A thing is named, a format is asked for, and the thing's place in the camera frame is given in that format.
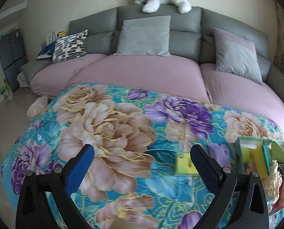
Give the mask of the purple wipes packet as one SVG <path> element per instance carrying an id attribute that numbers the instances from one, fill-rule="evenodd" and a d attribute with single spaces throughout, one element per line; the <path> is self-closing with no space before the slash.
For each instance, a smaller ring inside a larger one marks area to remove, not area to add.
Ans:
<path id="1" fill-rule="evenodd" d="M 225 144 L 208 143 L 209 156 L 217 161 L 223 167 L 231 168 L 231 159 L 229 148 Z"/>

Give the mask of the green tissue pack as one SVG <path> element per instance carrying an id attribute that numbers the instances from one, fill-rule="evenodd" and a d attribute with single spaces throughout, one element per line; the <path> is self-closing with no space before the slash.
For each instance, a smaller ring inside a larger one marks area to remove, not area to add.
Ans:
<path id="1" fill-rule="evenodd" d="M 175 173 L 178 175 L 198 175 L 198 171 L 191 161 L 189 152 L 177 152 Z"/>

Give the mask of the yellow green sponge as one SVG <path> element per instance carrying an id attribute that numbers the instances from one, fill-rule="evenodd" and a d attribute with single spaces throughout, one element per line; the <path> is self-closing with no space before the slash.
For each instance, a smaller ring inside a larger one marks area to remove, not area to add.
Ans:
<path id="1" fill-rule="evenodd" d="M 255 171 L 261 179 L 269 176 L 271 157 L 265 141 L 256 142 L 254 146 L 242 147 L 242 161 L 246 174 Z"/>

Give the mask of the cream lace scrunchie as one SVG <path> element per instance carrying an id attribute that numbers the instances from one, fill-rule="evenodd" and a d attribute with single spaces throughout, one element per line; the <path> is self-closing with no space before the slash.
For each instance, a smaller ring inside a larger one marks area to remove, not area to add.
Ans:
<path id="1" fill-rule="evenodd" d="M 262 185 L 265 192 L 265 196 L 272 200 L 272 203 L 276 203 L 279 199 L 279 189 L 282 184 L 282 177 L 278 171 L 278 163 L 276 160 L 271 161 L 269 176 L 262 179 Z"/>

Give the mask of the leopard print scrunchie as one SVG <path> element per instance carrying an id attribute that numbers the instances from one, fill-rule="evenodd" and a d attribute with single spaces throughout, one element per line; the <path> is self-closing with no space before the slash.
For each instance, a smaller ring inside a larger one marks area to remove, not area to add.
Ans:
<path id="1" fill-rule="evenodd" d="M 281 178 L 284 180 L 284 163 L 278 163 L 278 171 Z"/>

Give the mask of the lime green microfiber cloth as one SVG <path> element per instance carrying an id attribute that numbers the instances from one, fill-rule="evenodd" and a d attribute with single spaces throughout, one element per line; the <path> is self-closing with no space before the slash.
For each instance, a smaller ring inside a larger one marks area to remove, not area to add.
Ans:
<path id="1" fill-rule="evenodd" d="M 276 160 L 276 162 L 284 164 L 284 150 L 275 141 L 272 141 L 271 143 L 271 157 L 272 160 Z"/>

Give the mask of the teal-rimmed white tray box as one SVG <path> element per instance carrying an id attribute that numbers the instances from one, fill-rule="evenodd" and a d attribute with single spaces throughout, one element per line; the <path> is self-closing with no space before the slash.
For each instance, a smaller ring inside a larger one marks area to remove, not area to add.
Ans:
<path id="1" fill-rule="evenodd" d="M 260 177 L 269 214 L 284 209 L 284 141 L 241 136 L 235 151 L 235 171 Z"/>

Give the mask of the floral fleece blanket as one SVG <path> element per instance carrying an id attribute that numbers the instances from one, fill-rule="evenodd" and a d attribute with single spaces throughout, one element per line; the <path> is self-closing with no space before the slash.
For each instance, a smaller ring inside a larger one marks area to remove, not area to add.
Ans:
<path id="1" fill-rule="evenodd" d="M 146 228 L 192 228 L 214 195 L 198 175 L 175 173 L 177 152 L 225 144 L 236 164 L 241 137 L 284 141 L 269 118 L 180 96 L 81 83 L 32 120 L 1 165 L 5 192 L 17 206 L 28 171 L 49 174 L 85 144 L 95 157 L 72 200 L 92 228 L 121 217 Z"/>

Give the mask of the grey sofa with pink cover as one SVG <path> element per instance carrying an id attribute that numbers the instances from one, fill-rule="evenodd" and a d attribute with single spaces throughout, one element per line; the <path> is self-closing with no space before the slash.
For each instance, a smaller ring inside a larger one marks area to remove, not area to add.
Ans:
<path id="1" fill-rule="evenodd" d="M 88 32 L 85 56 L 55 64 L 30 61 L 21 71 L 35 94 L 50 98 L 80 82 L 144 88 L 267 117 L 284 130 L 284 76 L 268 59 L 264 32 L 200 7 L 180 14 L 174 6 L 163 5 L 157 15 L 170 16 L 170 57 L 115 56 L 123 22 L 146 16 L 141 6 L 129 5 L 69 23 L 70 34 Z M 262 84 L 215 70 L 214 27 L 255 44 Z"/>

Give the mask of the grey and pink cushion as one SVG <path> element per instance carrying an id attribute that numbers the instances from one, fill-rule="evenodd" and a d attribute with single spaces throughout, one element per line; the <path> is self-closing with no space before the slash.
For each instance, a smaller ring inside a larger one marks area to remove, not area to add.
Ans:
<path id="1" fill-rule="evenodd" d="M 216 71 L 232 73 L 262 84 L 254 42 L 228 31 L 212 28 L 215 37 Z"/>

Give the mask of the blue cushion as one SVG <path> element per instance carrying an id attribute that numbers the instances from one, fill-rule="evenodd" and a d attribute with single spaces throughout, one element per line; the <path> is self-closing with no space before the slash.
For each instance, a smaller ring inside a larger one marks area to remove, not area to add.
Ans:
<path id="1" fill-rule="evenodd" d="M 55 50 L 56 42 L 52 42 L 49 45 L 45 46 L 42 51 L 39 52 L 36 60 L 47 60 L 52 59 L 54 50 Z"/>

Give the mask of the black white patterned cushion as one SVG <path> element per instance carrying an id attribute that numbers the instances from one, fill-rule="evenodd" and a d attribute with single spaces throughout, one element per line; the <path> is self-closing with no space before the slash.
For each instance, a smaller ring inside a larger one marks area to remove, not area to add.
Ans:
<path id="1" fill-rule="evenodd" d="M 58 63 L 74 58 L 83 57 L 87 54 L 86 39 L 88 30 L 73 35 L 67 35 L 57 39 L 52 55 L 52 63 Z"/>

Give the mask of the books behind sofa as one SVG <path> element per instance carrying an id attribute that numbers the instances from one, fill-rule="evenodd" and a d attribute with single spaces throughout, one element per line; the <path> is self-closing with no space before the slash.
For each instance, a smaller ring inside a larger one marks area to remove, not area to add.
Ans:
<path id="1" fill-rule="evenodd" d="M 64 37 L 68 34 L 68 31 L 53 31 L 50 35 L 46 36 L 46 44 L 49 45 L 52 42 L 55 42 L 58 38 Z"/>

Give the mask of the dark grey drawer cabinet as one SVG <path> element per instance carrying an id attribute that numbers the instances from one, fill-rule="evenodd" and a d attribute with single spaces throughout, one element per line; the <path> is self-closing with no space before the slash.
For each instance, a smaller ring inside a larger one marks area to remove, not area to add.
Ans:
<path id="1" fill-rule="evenodd" d="M 28 62 L 20 29 L 0 35 L 0 62 L 10 88 L 15 91 L 19 88 L 17 76 L 21 66 Z"/>

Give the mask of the grey middle cushion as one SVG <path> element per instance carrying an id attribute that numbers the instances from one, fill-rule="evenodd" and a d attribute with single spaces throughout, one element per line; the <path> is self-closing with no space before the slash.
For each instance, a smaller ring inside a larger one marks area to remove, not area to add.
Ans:
<path id="1" fill-rule="evenodd" d="M 115 55 L 170 57 L 170 19 L 171 16 L 163 15 L 123 21 Z"/>

